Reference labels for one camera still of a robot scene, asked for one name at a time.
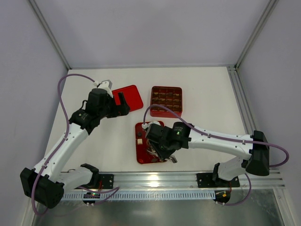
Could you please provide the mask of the red tin lid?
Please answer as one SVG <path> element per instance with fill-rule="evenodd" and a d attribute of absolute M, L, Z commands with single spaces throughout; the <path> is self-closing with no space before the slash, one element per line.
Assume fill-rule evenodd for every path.
<path fill-rule="evenodd" d="M 121 104 L 118 93 L 123 93 L 125 101 L 130 107 L 130 112 L 143 108 L 143 101 L 141 99 L 138 88 L 135 85 L 130 85 L 127 87 L 113 90 L 112 93 L 114 95 L 116 105 Z"/>

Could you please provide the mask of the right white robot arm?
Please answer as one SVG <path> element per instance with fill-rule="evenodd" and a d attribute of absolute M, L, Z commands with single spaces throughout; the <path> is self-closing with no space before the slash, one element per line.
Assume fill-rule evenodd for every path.
<path fill-rule="evenodd" d="M 215 164 L 212 183 L 217 187 L 226 187 L 235 177 L 246 173 L 269 175 L 269 148 L 260 131 L 251 135 L 215 135 L 190 123 L 176 122 L 169 128 L 157 121 L 143 123 L 142 129 L 161 160 L 170 159 L 181 149 L 207 149 L 233 155 L 233 159 Z"/>

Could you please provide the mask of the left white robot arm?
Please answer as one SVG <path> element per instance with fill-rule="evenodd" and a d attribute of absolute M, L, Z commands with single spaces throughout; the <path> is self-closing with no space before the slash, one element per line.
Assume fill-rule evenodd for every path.
<path fill-rule="evenodd" d="M 119 105 L 107 90 L 92 89 L 82 107 L 68 119 L 61 141 L 33 169 L 23 169 L 20 174 L 22 187 L 24 194 L 31 198 L 32 205 L 38 202 L 52 209 L 67 191 L 80 186 L 98 187 L 99 169 L 92 165 L 84 163 L 66 176 L 62 176 L 61 171 L 77 147 L 99 126 L 103 118 L 129 114 L 130 107 L 124 94 L 119 92 L 118 97 Z"/>

